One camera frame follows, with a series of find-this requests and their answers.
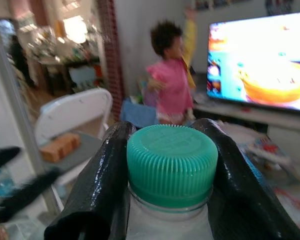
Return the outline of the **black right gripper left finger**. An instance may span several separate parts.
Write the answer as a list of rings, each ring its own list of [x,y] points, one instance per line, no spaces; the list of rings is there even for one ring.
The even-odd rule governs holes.
[[[127,143],[136,127],[117,122],[78,175],[66,204],[45,229],[46,240],[124,240],[127,235]]]

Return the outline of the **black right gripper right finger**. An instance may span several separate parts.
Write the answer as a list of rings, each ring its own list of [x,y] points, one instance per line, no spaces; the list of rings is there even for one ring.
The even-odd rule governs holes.
[[[213,192],[207,202],[213,238],[300,240],[299,227],[235,141],[211,119],[198,119],[191,127],[211,138],[218,151]]]

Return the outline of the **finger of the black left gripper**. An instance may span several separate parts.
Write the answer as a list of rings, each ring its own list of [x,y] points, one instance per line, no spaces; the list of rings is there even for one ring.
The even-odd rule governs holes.
[[[0,168],[14,159],[21,152],[18,146],[8,146],[0,148]]]
[[[54,167],[38,175],[21,188],[0,199],[0,224],[8,222],[16,214],[34,202],[39,195],[51,187],[61,175],[61,171]]]

